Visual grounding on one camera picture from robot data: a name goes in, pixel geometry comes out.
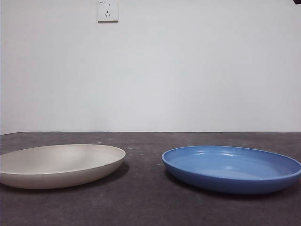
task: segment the black object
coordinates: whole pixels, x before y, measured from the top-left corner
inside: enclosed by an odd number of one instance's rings
[[[127,155],[114,173],[85,185],[0,185],[1,226],[301,226],[301,180],[271,194],[220,194],[175,179],[161,160],[175,147],[231,145],[300,161],[301,133],[13,133],[1,135],[1,154],[59,144],[112,145]]]

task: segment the countertop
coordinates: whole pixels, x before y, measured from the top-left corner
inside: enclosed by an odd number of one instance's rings
[[[301,161],[301,133],[25,132],[1,136],[1,154],[30,147],[100,144],[127,155],[111,175],[85,185],[25,190],[0,185],[1,226],[299,226],[301,180],[263,195],[187,185],[161,160],[189,145],[257,148]]]

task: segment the electrical outlet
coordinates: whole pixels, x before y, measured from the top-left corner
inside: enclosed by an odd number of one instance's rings
[[[118,21],[118,0],[100,0],[97,7],[99,23]]]

